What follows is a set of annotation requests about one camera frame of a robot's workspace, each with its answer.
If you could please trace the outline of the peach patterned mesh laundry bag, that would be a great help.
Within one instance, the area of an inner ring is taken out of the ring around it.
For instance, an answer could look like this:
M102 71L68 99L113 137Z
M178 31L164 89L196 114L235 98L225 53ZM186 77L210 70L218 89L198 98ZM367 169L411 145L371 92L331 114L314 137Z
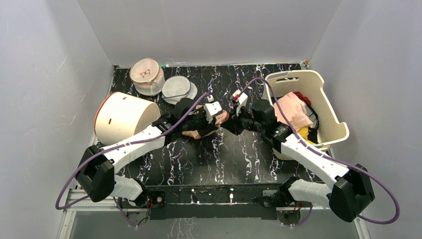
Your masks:
M220 124L227 119L229 119L229 113L223 110L223 112L214 118L211 123L208 123L203 106L196 106L195 111L189 114L182 122L182 129L185 129L185 131L182 132L182 135L194 139L201 139L217 131L221 127Z

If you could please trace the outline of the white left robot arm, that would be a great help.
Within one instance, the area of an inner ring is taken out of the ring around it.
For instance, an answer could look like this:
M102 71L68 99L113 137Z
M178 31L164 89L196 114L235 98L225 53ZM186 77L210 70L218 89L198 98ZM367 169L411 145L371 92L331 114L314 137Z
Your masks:
M184 131L197 131L204 136L216 130L216 117L222 112L217 101L196 108L194 100L183 98L172 111L141 132L114 145L88 147L75 179L93 202L118 197L143 207L149 200L148 188L141 181L119 176L118 172L143 155L181 138Z

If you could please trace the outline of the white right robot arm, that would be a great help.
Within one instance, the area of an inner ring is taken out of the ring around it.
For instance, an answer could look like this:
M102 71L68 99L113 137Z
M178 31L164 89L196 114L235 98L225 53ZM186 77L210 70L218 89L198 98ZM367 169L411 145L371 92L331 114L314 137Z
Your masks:
M352 168L331 162L326 159L326 153L303 144L302 138L297 138L288 125L277 120L267 100L256 101L251 113L245 107L246 101L238 95L232 103L233 109L222 127L236 135L244 130L259 133L273 150L299 162L322 180L322 183L313 183L291 177L274 196L265 196L264 203L293 206L298 201L306 201L328 207L343 221L351 222L374 201L372 184L363 166L357 164Z

